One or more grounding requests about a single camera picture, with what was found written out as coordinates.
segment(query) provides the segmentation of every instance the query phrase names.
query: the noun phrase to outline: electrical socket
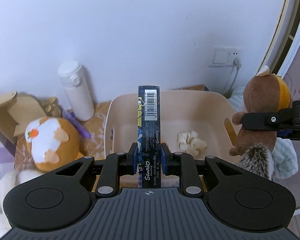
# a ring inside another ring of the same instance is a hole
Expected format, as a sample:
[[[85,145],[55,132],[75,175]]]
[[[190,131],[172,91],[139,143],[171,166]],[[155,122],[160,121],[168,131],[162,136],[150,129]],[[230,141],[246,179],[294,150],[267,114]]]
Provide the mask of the electrical socket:
[[[217,51],[221,51],[221,52],[226,52],[228,53],[228,59],[226,61],[226,63],[213,63],[216,53]],[[209,67],[226,67],[226,66],[233,66],[233,61],[236,57],[241,57],[241,52],[242,52],[242,47],[230,47],[230,46],[215,46],[213,48],[213,54],[210,60],[210,65]]]

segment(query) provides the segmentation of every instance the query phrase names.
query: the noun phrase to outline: crosshair symbol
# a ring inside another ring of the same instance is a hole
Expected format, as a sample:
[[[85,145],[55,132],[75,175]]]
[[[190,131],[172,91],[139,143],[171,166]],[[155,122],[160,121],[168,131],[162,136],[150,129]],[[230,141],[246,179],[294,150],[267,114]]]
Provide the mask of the crosshair symbol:
[[[154,192],[153,191],[151,191],[151,190],[148,190],[148,191],[146,191],[146,192],[144,192],[146,195],[148,195],[148,196],[150,196],[150,195],[152,195]]]

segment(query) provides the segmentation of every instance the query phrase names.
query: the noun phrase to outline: gray ribbed surface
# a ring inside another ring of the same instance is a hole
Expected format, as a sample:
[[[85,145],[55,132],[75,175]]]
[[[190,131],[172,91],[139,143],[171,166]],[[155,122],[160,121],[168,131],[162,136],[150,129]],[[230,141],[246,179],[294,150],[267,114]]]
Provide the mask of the gray ribbed surface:
[[[33,233],[14,228],[4,240],[297,240],[287,229],[247,233],[216,220],[200,199],[187,198],[177,188],[123,189],[100,199],[79,223],[56,232]]]

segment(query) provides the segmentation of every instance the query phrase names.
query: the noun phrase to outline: triangular cutout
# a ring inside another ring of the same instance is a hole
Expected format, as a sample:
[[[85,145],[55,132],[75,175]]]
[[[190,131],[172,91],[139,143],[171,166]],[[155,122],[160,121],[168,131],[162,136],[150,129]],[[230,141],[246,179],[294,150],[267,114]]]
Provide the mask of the triangular cutout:
[[[222,171],[225,176],[233,176],[233,175],[242,175],[240,171],[232,169],[231,167],[225,165],[224,163],[216,163],[219,169]]]
[[[78,170],[81,168],[83,163],[75,163],[71,165],[70,167],[67,167],[59,172],[56,173],[56,175],[63,175],[63,176],[74,176],[78,172]]]

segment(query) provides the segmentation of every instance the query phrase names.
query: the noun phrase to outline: purple tube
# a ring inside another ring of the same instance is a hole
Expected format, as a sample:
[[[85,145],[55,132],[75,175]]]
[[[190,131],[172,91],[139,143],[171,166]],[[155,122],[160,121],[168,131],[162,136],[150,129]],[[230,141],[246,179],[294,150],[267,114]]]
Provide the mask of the purple tube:
[[[89,133],[89,131],[85,129],[68,111],[63,109],[62,117],[64,119],[67,119],[84,138],[91,138],[91,134]]]

